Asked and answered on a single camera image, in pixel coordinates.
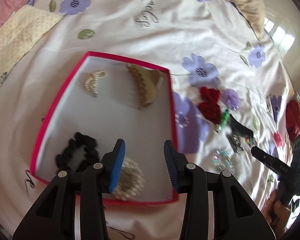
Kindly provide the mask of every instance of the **hair accessory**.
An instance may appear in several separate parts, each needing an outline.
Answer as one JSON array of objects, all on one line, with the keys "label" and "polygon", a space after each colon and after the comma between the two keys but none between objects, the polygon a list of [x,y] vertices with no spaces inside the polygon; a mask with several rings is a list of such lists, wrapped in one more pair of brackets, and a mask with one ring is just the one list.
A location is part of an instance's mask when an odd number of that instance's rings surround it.
[{"label": "hair accessory", "polygon": [[253,146],[258,146],[258,142],[255,138],[248,138],[246,137],[246,143],[249,145],[250,148],[252,148]]},{"label": "hair accessory", "polygon": [[[73,157],[73,152],[82,146],[84,146],[83,150],[86,152],[86,159],[82,160],[76,170],[72,170],[68,163]],[[81,172],[90,165],[98,163],[100,159],[98,151],[95,150],[96,147],[98,147],[98,143],[94,138],[76,132],[74,139],[69,140],[69,146],[63,150],[63,153],[56,156],[56,165],[59,169],[57,174],[60,171],[68,171],[69,173]]]},{"label": "hair accessory", "polygon": [[216,124],[216,132],[221,132],[222,128],[226,126],[230,117],[230,109],[227,108],[221,117],[220,124]]},{"label": "hair accessory", "polygon": [[98,95],[97,87],[99,79],[103,79],[106,76],[108,76],[108,73],[101,70],[92,72],[87,76],[85,88],[93,97],[96,98]]},{"label": "hair accessory", "polygon": [[231,134],[227,135],[231,148],[235,153],[240,153],[243,151],[243,145],[240,141],[240,136],[236,132],[232,132]]},{"label": "hair accessory", "polygon": [[225,89],[221,94],[221,102],[231,110],[237,110],[239,108],[241,99],[236,91],[233,89]]},{"label": "hair accessory", "polygon": [[253,131],[240,124],[233,116],[230,115],[229,124],[233,131],[243,138],[248,138],[253,142]]},{"label": "hair accessory", "polygon": [[157,97],[163,80],[162,73],[157,69],[149,70],[135,64],[127,64],[127,69],[139,88],[140,107],[149,106]]},{"label": "hair accessory", "polygon": [[127,201],[143,190],[144,176],[138,164],[129,158],[124,158],[121,174],[113,194],[116,199]]},{"label": "hair accessory", "polygon": [[207,87],[200,88],[200,95],[204,102],[198,105],[198,109],[203,116],[214,124],[220,123],[221,110],[217,104],[220,91],[218,89],[209,89]]},{"label": "hair accessory", "polygon": [[218,172],[221,171],[230,171],[232,174],[234,174],[234,167],[232,165],[231,159],[226,151],[218,151],[216,150],[216,154],[212,157],[213,163],[216,165]]}]

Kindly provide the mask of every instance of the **window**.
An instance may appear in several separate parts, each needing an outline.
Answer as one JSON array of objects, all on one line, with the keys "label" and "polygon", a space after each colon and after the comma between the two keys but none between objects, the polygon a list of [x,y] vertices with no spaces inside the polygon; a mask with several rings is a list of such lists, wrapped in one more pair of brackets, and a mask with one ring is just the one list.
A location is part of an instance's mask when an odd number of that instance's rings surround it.
[{"label": "window", "polygon": [[280,42],[283,40],[285,35],[286,35],[286,32],[282,28],[278,27],[275,30],[275,32],[272,36],[272,39],[273,39],[275,44],[279,45]]},{"label": "window", "polygon": [[270,32],[272,30],[273,26],[274,26],[274,23],[272,21],[268,20],[266,23],[266,26],[265,26],[266,31]]},{"label": "window", "polygon": [[281,57],[284,57],[293,45],[295,37],[286,33],[283,28],[278,26],[278,24],[274,24],[273,21],[269,20],[266,17],[264,26],[265,30],[269,33],[274,43],[277,45]]}]

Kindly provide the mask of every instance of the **screw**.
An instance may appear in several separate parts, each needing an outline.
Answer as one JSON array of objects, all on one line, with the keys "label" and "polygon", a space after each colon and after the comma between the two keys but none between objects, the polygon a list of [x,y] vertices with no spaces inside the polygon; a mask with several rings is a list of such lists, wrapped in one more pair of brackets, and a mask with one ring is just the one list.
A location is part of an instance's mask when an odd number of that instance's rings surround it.
[{"label": "screw", "polygon": [[98,170],[98,169],[101,169],[103,167],[103,165],[102,165],[102,163],[95,163],[93,165],[93,167]]},{"label": "screw", "polygon": [[193,170],[193,169],[195,169],[195,164],[193,164],[193,163],[188,163],[186,167],[187,167],[188,169],[190,169],[190,170]]},{"label": "screw", "polygon": [[231,176],[231,173],[229,171],[223,171],[222,175],[229,178]]},{"label": "screw", "polygon": [[66,171],[60,171],[60,172],[58,173],[58,176],[59,176],[60,178],[63,178],[63,177],[65,177],[65,176],[67,176],[67,172],[66,172]]}]

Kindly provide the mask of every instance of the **gold hair clip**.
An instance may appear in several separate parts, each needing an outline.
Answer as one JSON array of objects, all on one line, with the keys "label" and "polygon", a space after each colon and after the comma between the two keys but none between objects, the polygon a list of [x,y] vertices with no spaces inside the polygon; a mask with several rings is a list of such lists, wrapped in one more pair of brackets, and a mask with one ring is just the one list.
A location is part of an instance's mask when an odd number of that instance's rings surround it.
[{"label": "gold hair clip", "polygon": [[133,75],[139,88],[141,107],[149,106],[157,97],[163,75],[155,69],[149,70],[135,64],[127,64],[129,72]]},{"label": "gold hair clip", "polygon": [[98,95],[97,87],[99,79],[103,79],[106,76],[108,76],[108,73],[101,70],[90,73],[86,79],[85,89],[96,98]]},{"label": "gold hair clip", "polygon": [[138,164],[129,158],[124,158],[117,187],[113,191],[116,199],[127,201],[140,195],[143,190],[143,173]]}]

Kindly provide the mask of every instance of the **human hand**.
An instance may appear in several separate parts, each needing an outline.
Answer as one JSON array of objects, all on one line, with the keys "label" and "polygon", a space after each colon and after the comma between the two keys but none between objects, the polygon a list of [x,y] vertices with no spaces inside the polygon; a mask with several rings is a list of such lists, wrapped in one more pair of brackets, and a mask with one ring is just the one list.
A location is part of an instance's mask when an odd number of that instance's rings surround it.
[{"label": "human hand", "polygon": [[275,201],[276,198],[277,190],[275,189],[271,192],[270,197],[265,202],[261,213],[263,214],[267,222],[271,224],[272,218],[270,216],[270,213],[274,211],[276,216],[279,218],[279,221],[277,225],[273,228],[273,231],[277,239],[280,239],[286,232],[287,223],[291,215],[292,205],[290,204],[289,207],[285,207],[284,205],[282,205],[280,200]]}]

